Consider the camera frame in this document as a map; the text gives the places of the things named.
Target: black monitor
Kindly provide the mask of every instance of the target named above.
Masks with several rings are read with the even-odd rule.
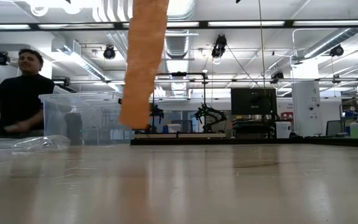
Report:
[[[231,114],[277,114],[277,97],[274,88],[232,88]]]

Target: workbench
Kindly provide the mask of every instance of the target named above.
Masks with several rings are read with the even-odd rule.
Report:
[[[71,147],[0,164],[0,224],[358,223],[358,147]]]

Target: man's hand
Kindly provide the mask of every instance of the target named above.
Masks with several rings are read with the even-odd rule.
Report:
[[[27,133],[31,129],[31,124],[28,121],[22,121],[14,125],[6,126],[5,131],[8,133]]]

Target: cable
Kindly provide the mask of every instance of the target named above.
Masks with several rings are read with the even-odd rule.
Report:
[[[264,89],[265,89],[265,95],[266,95],[266,76],[265,76],[265,47],[264,47],[264,31],[262,26],[262,6],[260,5],[260,0],[258,0],[259,4],[259,19],[260,19],[260,43],[262,45],[262,66],[264,68],[263,70],[263,76],[264,76]]]
[[[228,47],[228,49],[230,50],[231,54],[233,55],[234,59],[237,61],[237,63],[240,65],[240,67],[242,68],[242,70],[246,73],[246,75],[260,88],[260,86],[258,85],[257,82],[255,82],[255,80],[253,78],[251,78],[251,76],[249,75],[249,73],[246,71],[246,69],[241,65],[241,63],[238,61],[237,57],[234,55],[233,51],[231,50],[231,48],[229,47],[229,45],[226,45]]]
[[[214,63],[212,63],[212,80],[214,80]],[[211,107],[213,104],[213,100],[214,100],[214,83],[212,82],[212,88],[211,88]]]

